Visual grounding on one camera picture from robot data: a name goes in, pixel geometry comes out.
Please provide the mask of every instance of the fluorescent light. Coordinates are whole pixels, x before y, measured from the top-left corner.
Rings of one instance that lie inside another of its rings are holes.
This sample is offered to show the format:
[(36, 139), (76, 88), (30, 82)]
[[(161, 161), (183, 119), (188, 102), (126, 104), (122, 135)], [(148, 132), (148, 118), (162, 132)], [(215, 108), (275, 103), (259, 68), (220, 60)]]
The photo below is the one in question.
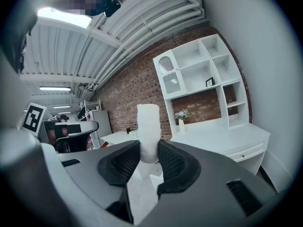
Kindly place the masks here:
[(70, 91), (70, 87), (40, 87), (42, 91)]
[(66, 23), (87, 28), (91, 22), (91, 18), (85, 15), (64, 13), (53, 8), (43, 8), (38, 10), (38, 17), (47, 17), (57, 19)]
[(53, 108), (70, 108), (71, 106), (55, 106)]

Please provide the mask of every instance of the brick wall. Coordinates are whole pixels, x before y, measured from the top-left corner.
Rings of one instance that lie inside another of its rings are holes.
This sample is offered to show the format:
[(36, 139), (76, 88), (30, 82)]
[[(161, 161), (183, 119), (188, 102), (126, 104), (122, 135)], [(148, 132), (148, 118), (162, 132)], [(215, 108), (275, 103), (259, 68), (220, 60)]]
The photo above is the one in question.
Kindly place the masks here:
[[(108, 110), (112, 132), (126, 131), (126, 128), (137, 129), (137, 105), (156, 104), (160, 107), (162, 138), (169, 140), (171, 138), (169, 119), (152, 59), (169, 49), (213, 34), (220, 35), (219, 31), (208, 22), (183, 29), (139, 53), (112, 76), (92, 98), (92, 101), (101, 99), (102, 109)], [(251, 121), (251, 103), (246, 79), (233, 52), (232, 55), (245, 84)], [(228, 88), (225, 93), (227, 94), (227, 101), (232, 102), (235, 97), (233, 89)], [(174, 99), (173, 106), (175, 112), (187, 108), (192, 114), (190, 122), (221, 117), (215, 90)]]

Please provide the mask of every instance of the skylight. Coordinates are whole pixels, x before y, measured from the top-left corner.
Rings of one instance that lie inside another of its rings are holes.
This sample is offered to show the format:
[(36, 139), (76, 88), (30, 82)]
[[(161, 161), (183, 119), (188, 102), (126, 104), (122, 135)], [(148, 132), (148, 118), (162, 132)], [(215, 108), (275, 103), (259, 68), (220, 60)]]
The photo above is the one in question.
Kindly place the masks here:
[(38, 17), (47, 17), (67, 22), (73, 25), (87, 28), (91, 22), (91, 18), (85, 15), (64, 13), (53, 8), (43, 8), (38, 10)]

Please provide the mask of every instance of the white vase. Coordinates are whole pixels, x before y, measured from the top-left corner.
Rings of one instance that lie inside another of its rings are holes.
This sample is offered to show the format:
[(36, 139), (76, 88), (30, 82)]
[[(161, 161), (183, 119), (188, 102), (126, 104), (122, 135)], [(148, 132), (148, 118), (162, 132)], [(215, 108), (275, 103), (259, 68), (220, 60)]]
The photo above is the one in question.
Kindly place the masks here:
[(179, 119), (179, 129), (181, 133), (185, 133), (185, 125), (182, 119)]

